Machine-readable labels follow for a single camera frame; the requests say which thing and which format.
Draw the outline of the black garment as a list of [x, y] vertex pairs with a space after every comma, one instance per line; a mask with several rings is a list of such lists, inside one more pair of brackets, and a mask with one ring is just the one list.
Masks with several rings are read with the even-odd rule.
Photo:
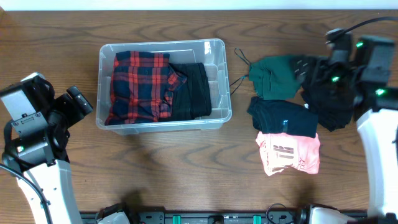
[[312, 113], [318, 115], [318, 123], [330, 132], [343, 129], [350, 123], [354, 113], [353, 103], [308, 103], [307, 102], [307, 77], [301, 83], [302, 98], [308, 104]]

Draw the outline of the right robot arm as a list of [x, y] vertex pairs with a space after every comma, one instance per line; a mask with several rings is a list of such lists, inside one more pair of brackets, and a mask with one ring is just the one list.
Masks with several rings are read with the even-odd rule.
[[347, 35], [329, 57], [299, 55], [290, 61], [308, 106], [348, 110], [363, 143], [369, 179], [364, 218], [313, 206], [306, 223], [397, 223], [397, 89], [387, 86], [395, 43], [364, 35], [355, 46]]

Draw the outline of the black pants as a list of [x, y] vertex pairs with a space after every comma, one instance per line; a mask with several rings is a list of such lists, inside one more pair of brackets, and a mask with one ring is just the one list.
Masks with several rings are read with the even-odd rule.
[[203, 63], [171, 63], [179, 74], [187, 77], [186, 82], [174, 92], [172, 115], [160, 122], [193, 120], [209, 116], [212, 111], [210, 86]]

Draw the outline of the clear plastic storage bin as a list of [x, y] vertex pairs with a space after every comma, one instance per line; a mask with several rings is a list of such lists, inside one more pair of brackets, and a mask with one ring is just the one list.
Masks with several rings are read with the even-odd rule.
[[[144, 124], [105, 125], [111, 108], [110, 87], [115, 55], [123, 51], [170, 54], [171, 63], [202, 63], [208, 76], [212, 111], [188, 121], [170, 121]], [[106, 44], [99, 50], [98, 91], [96, 98], [96, 125], [119, 135], [180, 131], [189, 129], [218, 129], [232, 117], [229, 92], [226, 46], [221, 39], [179, 40], [168, 42], [141, 42]]]

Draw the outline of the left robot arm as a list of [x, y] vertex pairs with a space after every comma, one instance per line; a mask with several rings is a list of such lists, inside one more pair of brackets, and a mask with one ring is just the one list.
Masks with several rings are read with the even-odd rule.
[[94, 217], [80, 213], [72, 186], [66, 151], [69, 128], [93, 111], [76, 86], [55, 96], [40, 73], [1, 90], [11, 115], [4, 127], [1, 168], [16, 177], [36, 223], [135, 223], [127, 206], [119, 203]]

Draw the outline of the red plaid flannel shirt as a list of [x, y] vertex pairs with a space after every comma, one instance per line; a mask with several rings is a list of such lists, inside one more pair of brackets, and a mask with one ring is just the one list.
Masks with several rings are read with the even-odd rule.
[[187, 81], [169, 64], [167, 53], [118, 52], [110, 83], [105, 125], [154, 123], [172, 115], [175, 91]]

